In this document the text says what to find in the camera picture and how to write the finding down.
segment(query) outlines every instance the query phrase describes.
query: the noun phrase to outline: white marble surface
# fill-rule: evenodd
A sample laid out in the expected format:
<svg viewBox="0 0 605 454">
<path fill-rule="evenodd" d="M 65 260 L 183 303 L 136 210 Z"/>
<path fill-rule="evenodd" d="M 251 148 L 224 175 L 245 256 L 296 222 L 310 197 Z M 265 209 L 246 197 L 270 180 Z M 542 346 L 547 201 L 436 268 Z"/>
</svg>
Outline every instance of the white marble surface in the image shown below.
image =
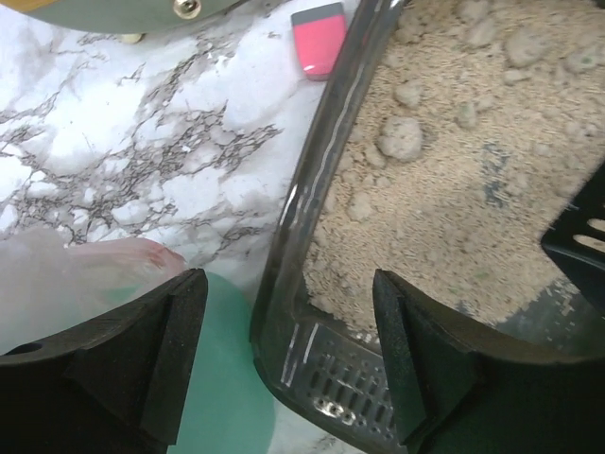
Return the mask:
<svg viewBox="0 0 605 454">
<path fill-rule="evenodd" d="M 323 89 L 289 16 L 324 3 L 252 0 L 138 44 L 0 7 L 2 235 L 143 236 L 252 296 Z M 354 452 L 279 407 L 270 454 Z"/>
</svg>

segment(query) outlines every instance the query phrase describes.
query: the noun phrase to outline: pink plastic bag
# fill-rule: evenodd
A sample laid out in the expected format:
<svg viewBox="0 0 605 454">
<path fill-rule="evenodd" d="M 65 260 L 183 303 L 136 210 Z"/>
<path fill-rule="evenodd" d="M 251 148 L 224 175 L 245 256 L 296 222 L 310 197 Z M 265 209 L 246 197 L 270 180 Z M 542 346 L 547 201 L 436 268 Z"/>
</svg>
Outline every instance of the pink plastic bag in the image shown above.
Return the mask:
<svg viewBox="0 0 605 454">
<path fill-rule="evenodd" d="M 67 252 L 90 287 L 120 304 L 143 296 L 185 269 L 180 255 L 144 238 L 85 243 Z"/>
<path fill-rule="evenodd" d="M 65 248 L 53 230 L 0 241 L 0 355 L 121 306 L 185 268 L 142 238 Z"/>
</svg>

